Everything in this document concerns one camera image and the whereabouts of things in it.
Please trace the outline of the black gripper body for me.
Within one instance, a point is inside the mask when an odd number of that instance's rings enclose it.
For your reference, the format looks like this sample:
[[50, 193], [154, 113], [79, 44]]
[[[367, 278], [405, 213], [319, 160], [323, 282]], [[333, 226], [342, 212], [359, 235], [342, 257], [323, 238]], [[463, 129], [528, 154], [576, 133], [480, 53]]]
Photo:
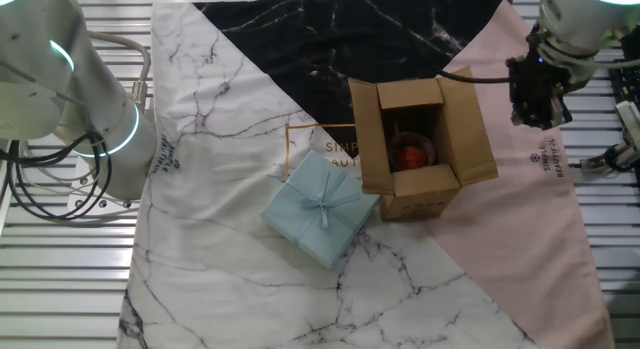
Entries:
[[569, 84], [569, 70], [552, 64], [540, 55], [539, 45], [544, 41], [543, 34], [528, 34], [528, 52], [505, 61], [510, 80], [510, 101], [514, 109], [537, 108], [542, 102], [555, 97], [558, 87]]

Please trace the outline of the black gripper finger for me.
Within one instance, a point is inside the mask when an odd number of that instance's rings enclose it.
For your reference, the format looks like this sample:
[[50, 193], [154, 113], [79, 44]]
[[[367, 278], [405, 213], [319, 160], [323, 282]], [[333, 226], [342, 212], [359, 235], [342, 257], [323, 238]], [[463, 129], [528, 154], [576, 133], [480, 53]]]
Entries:
[[548, 128], [548, 106], [542, 101], [516, 101], [512, 104], [511, 122], [514, 126]]
[[552, 127], [558, 127], [573, 121], [573, 116], [567, 108], [562, 96], [554, 96], [549, 100], [549, 102], [551, 111], [550, 124]]

